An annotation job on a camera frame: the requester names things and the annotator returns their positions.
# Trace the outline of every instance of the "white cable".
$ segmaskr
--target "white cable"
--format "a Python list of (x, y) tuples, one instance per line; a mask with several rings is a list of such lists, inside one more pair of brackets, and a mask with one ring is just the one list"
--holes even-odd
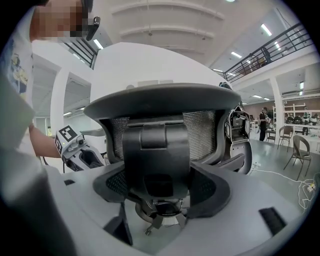
[[(320, 172), (315, 173), (314, 176), (313, 176), (313, 179), (309, 178), (309, 179), (305, 179), (304, 181), (301, 181), (301, 180), (293, 180), (293, 179), (291, 179), (291, 178), (289, 178), (289, 177), (286, 177), (286, 176), (284, 176), (284, 175), (282, 175), (282, 174), (280, 174), (280, 173), (274, 172), (274, 171), (258, 170), (258, 168), (255, 168), (255, 167), (252, 168), (251, 173), (252, 173), (253, 171), (264, 172), (264, 173), (273, 173), (273, 174), (280, 175), (280, 176), (282, 176), (282, 177), (284, 177), (284, 178), (286, 178), (286, 179), (288, 179), (288, 180), (290, 180), (290, 181), (292, 181), (292, 182), (300, 182), (299, 187), (298, 187), (298, 203), (299, 203), (299, 205), (303, 208), (303, 212), (305, 212), (305, 210), (308, 209), (308, 207), (309, 207), (310, 204), (311, 204), (312, 199), (315, 197), (316, 192), (313, 191), (313, 193), (312, 193), (312, 195), (311, 195), (311, 198), (309, 199), (309, 197), (307, 196), (307, 194), (306, 194), (306, 192), (305, 192), (305, 190), (304, 190), (304, 187), (313, 184), (313, 183), (315, 182), (316, 175), (317, 175), (317, 174), (320, 174)], [(304, 184), (304, 185), (302, 186), (302, 191), (303, 191), (303, 193), (304, 193), (304, 195), (305, 195), (305, 197), (306, 197), (305, 199), (302, 199), (303, 205), (300, 203), (300, 201), (301, 201), (301, 199), (300, 199), (300, 189), (301, 189), (302, 183)]]

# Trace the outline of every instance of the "cable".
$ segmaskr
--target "cable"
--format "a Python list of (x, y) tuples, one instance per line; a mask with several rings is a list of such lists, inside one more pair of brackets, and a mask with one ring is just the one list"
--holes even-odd
[[(309, 179), (305, 179), (304, 181), (301, 181), (301, 180), (293, 180), (293, 179), (291, 179), (291, 178), (289, 178), (289, 177), (286, 177), (286, 176), (284, 176), (284, 175), (282, 175), (282, 174), (280, 174), (280, 173), (274, 172), (274, 171), (258, 170), (258, 168), (255, 168), (255, 167), (252, 168), (251, 173), (252, 173), (253, 171), (263, 172), (263, 173), (273, 173), (273, 174), (280, 175), (280, 176), (282, 176), (282, 177), (284, 177), (284, 178), (286, 178), (286, 179), (288, 179), (288, 180), (290, 180), (290, 181), (292, 181), (292, 182), (299, 182), (300, 184), (299, 184), (299, 187), (298, 187), (298, 203), (299, 203), (299, 205), (303, 208), (303, 212), (305, 212), (305, 210), (308, 209), (308, 207), (309, 207), (310, 204), (311, 204), (312, 199), (315, 197), (316, 192), (313, 191), (313, 193), (312, 193), (312, 195), (311, 195), (311, 198), (309, 199), (309, 197), (307, 196), (304, 188), (305, 188), (306, 186), (309, 186), (309, 185), (313, 184), (313, 183), (315, 182), (316, 175), (317, 175), (317, 174), (320, 174), (320, 172), (315, 173), (314, 176), (313, 176), (313, 179), (309, 178)], [(302, 185), (302, 184), (304, 184), (304, 185), (302, 186), (302, 191), (303, 191), (303, 193), (304, 193), (304, 195), (305, 195), (305, 197), (306, 197), (305, 199), (300, 199), (300, 189), (301, 189), (301, 185)]]
[(276, 8), (276, 9), (277, 9), (277, 11), (279, 12), (281, 18), (289, 25), (289, 27), (292, 27), (292, 26), (290, 25), (290, 23), (282, 16), (282, 13), (279, 11), (279, 9), (278, 9), (278, 8)]

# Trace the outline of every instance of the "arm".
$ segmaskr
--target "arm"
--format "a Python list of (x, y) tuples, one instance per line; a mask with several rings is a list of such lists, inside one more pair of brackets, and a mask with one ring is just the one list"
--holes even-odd
[(29, 126), (30, 140), (37, 157), (60, 158), (55, 139), (44, 135), (33, 124)]

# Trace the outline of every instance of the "balcony railing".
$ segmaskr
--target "balcony railing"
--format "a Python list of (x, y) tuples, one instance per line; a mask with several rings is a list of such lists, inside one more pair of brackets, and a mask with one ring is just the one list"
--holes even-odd
[(74, 54), (79, 60), (83, 61), (87, 66), (94, 69), (97, 51), (94, 50), (86, 40), (77, 38), (72, 42), (64, 42), (69, 48), (69, 52)]
[(301, 23), (298, 23), (219, 75), (222, 75), (228, 82), (232, 83), (286, 55), (312, 44), (313, 42), (308, 32)]

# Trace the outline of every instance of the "man standing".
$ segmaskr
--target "man standing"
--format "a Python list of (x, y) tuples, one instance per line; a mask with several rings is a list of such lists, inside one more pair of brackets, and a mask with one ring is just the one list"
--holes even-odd
[[(0, 72), (31, 106), (33, 85), (32, 41), (63, 37), (64, 32), (79, 35), (93, 0), (47, 0), (35, 6), (20, 20), (0, 55)], [(55, 140), (31, 123), (18, 150), (29, 155), (59, 158)]]
[(267, 111), (268, 109), (264, 107), (262, 109), (262, 112), (259, 115), (259, 121), (260, 121), (260, 141), (263, 142), (266, 137), (266, 130), (267, 130)]

